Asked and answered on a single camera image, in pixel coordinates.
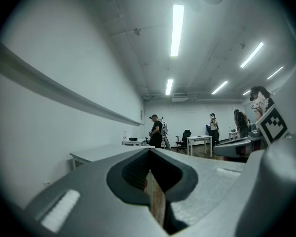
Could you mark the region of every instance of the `white table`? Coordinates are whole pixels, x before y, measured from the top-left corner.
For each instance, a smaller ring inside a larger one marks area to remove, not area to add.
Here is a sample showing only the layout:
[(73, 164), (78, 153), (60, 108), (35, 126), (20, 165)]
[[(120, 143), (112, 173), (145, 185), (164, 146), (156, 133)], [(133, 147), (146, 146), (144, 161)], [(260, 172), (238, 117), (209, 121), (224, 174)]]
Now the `white table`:
[(240, 138), (240, 135), (239, 135), (239, 133), (237, 133), (237, 132), (228, 132), (228, 134), (229, 134), (229, 141), (231, 141), (231, 136), (232, 136), (232, 135), (233, 135), (233, 140), (236, 139), (236, 138), (235, 138), (236, 135), (237, 135), (237, 139)]
[(191, 146), (191, 156), (193, 156), (193, 143), (195, 141), (204, 141), (204, 147), (205, 147), (204, 154), (206, 154), (206, 141), (207, 140), (209, 140), (211, 143), (211, 157), (213, 157), (213, 141), (212, 141), (212, 136), (209, 136), (209, 135), (187, 137), (187, 155), (189, 155), (188, 148), (189, 148), (189, 146)]
[(137, 145), (137, 146), (145, 146), (146, 145), (146, 139), (138, 139), (136, 141), (134, 140), (124, 140), (123, 145), (125, 144), (130, 144), (132, 146)]
[(88, 163), (91, 161), (102, 160), (108, 157), (112, 157), (118, 154), (122, 154), (125, 152), (138, 150), (140, 148), (154, 148), (154, 146), (138, 146), (138, 147), (130, 147), (130, 146), (122, 146), (122, 145), (105, 145), (101, 147), (92, 148), (85, 151), (79, 151), (70, 153), (73, 157), (73, 165), (75, 168), (75, 161), (81, 163)]

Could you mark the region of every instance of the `fluorescent ceiling light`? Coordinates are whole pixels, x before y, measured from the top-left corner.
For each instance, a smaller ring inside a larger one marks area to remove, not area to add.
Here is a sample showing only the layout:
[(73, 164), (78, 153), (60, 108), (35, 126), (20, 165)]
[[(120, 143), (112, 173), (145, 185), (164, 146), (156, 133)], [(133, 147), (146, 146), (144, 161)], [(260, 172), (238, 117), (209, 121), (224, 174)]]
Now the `fluorescent ceiling light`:
[(167, 83), (166, 95), (170, 95), (171, 87), (172, 87), (173, 79), (169, 79)]
[(240, 66), (241, 68), (244, 68), (249, 61), (251, 61), (251, 59), (257, 54), (257, 52), (259, 52), (259, 50), (261, 49), (261, 47), (263, 47), (263, 43), (261, 42), (258, 47), (253, 51), (253, 53), (246, 59), (246, 61)]
[(184, 15), (184, 5), (173, 5), (173, 26), (172, 26), (172, 42), (170, 56), (176, 57), (179, 52), (182, 24)]
[(251, 90), (248, 90), (247, 92), (243, 93), (243, 95), (248, 94)]
[(274, 74), (272, 74), (271, 76), (269, 76), (267, 79), (269, 80), (272, 76), (274, 76), (277, 72), (279, 72), (283, 67), (281, 67), (278, 71), (276, 71)]
[(224, 87), (227, 84), (227, 81), (225, 81), (221, 86), (219, 86), (212, 94), (215, 94), (217, 91), (219, 91), (222, 87)]

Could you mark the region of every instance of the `cap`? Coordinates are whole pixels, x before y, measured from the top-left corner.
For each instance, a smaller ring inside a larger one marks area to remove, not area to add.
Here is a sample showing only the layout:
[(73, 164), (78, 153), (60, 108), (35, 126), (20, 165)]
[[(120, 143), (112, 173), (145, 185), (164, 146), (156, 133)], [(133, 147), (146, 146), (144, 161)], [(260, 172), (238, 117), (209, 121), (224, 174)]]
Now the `cap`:
[(156, 114), (152, 115), (151, 117), (149, 117), (150, 119), (152, 119), (153, 117), (158, 118), (158, 116)]

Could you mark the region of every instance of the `dark pants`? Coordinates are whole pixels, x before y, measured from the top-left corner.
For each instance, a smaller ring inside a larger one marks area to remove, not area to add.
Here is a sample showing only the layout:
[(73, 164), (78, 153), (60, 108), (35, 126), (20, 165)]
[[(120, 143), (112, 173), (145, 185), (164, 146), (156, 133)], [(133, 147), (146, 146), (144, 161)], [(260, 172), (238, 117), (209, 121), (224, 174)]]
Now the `dark pants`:
[(249, 135), (249, 128), (247, 126), (240, 128), (240, 138), (248, 137), (248, 135)]
[(149, 144), (151, 146), (154, 146), (155, 148), (161, 148), (161, 143), (162, 143), (161, 135), (153, 135), (149, 142)]
[(219, 144), (219, 133), (218, 133), (218, 130), (211, 130), (211, 133), (210, 135), (213, 137), (212, 140), (213, 140), (213, 146), (214, 145), (218, 145)]

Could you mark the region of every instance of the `black office chair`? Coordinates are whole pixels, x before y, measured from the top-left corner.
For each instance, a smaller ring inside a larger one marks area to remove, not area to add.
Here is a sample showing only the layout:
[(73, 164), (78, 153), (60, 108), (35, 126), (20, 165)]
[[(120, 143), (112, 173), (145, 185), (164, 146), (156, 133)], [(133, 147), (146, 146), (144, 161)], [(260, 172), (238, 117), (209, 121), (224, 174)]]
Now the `black office chair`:
[(182, 136), (182, 141), (179, 141), (179, 136), (176, 136), (178, 141), (176, 141), (177, 145), (180, 145), (179, 148), (177, 148), (177, 152), (179, 150), (184, 150), (184, 152), (186, 153), (186, 149), (187, 149), (187, 137), (191, 136), (191, 132), (189, 130), (185, 130)]

